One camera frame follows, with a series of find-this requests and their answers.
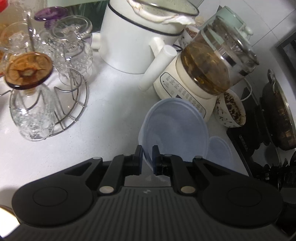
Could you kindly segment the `large blue plastic bowl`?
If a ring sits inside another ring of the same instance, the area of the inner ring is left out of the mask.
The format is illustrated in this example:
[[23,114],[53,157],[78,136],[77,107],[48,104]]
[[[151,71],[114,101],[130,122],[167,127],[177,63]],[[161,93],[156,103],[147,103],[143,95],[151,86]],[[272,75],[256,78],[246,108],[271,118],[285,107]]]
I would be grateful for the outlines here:
[[152,148],[192,162],[195,156],[206,157],[209,149],[207,125],[198,110],[188,101],[168,98],[158,101],[148,111],[138,134],[138,143],[153,168]]

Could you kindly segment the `small blue plastic bowl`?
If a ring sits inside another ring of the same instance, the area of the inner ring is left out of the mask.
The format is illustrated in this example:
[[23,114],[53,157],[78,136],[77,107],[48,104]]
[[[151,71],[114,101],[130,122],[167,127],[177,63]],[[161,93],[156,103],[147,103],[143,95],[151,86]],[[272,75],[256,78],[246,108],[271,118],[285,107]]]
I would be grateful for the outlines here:
[[205,159],[228,169],[234,167],[232,152],[229,145],[224,139],[218,136],[210,137],[208,152]]

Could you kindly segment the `cream kettle base with panel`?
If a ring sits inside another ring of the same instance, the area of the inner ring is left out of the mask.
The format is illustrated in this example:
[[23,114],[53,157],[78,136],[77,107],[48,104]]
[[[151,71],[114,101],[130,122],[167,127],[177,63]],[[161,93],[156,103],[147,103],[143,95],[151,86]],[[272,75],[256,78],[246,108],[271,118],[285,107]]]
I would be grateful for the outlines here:
[[160,99],[181,98],[190,102],[207,122],[213,113],[217,96],[210,95],[191,79],[177,56],[154,82]]

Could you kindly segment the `patterned ceramic bowl with tea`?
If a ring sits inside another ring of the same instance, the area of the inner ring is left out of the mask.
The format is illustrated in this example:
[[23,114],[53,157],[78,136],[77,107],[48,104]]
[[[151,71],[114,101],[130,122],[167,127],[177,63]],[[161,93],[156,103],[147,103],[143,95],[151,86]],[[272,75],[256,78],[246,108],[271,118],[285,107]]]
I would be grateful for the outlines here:
[[246,123],[246,112],[242,101],[230,89],[218,96],[213,114],[218,123],[227,128],[241,127]]

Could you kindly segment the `black gas stove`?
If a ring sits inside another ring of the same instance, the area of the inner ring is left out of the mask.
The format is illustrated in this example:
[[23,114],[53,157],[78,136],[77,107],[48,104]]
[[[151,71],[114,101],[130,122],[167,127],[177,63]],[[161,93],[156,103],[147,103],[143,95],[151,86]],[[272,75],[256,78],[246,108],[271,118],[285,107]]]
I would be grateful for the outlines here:
[[249,176],[276,188],[283,197],[283,209],[275,226],[295,239],[295,150],[282,151],[270,140],[260,105],[244,89],[246,123],[229,128],[230,138]]

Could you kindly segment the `clear glass goblet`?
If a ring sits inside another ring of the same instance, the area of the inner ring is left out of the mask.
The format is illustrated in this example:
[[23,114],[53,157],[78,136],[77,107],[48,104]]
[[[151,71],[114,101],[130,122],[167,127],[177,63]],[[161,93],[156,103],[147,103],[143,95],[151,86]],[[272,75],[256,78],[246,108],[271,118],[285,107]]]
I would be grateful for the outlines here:
[[61,82],[67,86],[70,85],[72,69],[84,77],[92,75],[93,52],[84,40],[91,31],[91,21],[77,15],[58,20],[51,29],[55,40],[54,65]]

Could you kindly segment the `glass kettle with tea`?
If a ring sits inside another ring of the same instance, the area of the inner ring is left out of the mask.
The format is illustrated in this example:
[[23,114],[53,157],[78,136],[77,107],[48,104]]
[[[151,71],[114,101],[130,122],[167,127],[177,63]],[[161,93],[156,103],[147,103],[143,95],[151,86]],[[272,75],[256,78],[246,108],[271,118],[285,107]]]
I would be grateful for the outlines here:
[[237,84],[259,65],[248,40],[220,16],[200,30],[180,59],[190,83],[213,96]]

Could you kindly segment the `dark metal wok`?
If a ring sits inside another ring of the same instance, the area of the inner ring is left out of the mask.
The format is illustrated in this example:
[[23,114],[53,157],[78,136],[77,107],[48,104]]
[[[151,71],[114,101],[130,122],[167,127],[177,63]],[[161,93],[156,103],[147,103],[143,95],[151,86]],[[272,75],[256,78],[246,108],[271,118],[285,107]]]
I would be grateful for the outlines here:
[[262,90],[261,109],[273,144],[283,151],[295,148],[295,122],[287,98],[274,72],[267,71],[268,83]]

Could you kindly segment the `white electric cooking pot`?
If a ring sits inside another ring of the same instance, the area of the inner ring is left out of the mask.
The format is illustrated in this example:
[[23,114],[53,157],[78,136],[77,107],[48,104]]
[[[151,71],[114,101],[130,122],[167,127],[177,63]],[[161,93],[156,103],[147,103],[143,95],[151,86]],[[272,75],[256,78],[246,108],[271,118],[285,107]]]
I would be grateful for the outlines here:
[[190,1],[110,1],[91,47],[114,69],[142,74],[139,88],[147,91],[177,56],[173,44],[198,14]]

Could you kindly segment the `mint green appliance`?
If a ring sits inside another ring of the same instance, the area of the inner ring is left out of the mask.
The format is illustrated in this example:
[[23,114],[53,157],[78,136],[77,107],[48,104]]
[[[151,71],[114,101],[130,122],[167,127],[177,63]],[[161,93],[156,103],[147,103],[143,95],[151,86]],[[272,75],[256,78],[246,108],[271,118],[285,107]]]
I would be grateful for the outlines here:
[[228,6],[221,7],[219,6],[218,11],[215,14],[223,18],[229,25],[235,28],[240,35],[247,41],[250,41],[251,36],[253,36],[253,31],[245,23],[243,19],[237,13],[235,13]]

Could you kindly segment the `purple-footed glass goblet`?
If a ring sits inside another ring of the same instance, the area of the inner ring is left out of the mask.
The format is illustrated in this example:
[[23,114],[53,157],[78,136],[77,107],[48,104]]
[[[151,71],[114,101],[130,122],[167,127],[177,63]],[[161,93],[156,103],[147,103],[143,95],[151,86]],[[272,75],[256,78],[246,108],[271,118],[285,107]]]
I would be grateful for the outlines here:
[[56,21],[66,17],[68,10],[61,6],[51,6],[41,9],[34,15],[34,20],[44,22],[44,28],[50,29],[53,27]]

